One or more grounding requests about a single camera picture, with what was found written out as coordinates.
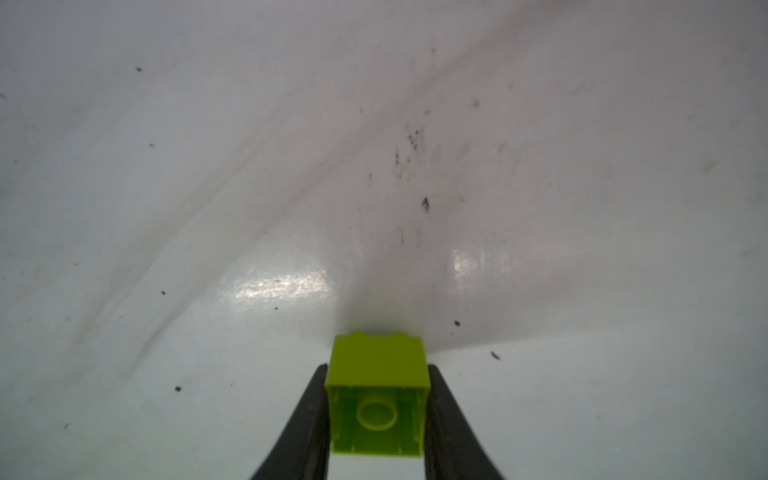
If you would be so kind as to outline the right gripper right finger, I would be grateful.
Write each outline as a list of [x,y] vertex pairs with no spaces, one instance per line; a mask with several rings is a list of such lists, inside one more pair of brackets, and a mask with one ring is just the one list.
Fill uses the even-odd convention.
[[429,480],[502,480],[475,436],[444,377],[429,364],[431,391],[424,437],[425,478]]

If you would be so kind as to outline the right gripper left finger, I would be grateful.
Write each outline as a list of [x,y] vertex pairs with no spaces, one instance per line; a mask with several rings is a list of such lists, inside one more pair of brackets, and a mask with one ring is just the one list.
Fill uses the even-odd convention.
[[330,449],[327,371],[327,364],[317,367],[281,435],[251,480],[327,478]]

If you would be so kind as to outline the lime green lego cube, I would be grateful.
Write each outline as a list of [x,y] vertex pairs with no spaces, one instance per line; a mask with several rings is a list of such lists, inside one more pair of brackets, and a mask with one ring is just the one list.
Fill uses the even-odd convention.
[[332,452],[423,455],[431,382],[421,338],[363,332],[336,336],[325,391]]

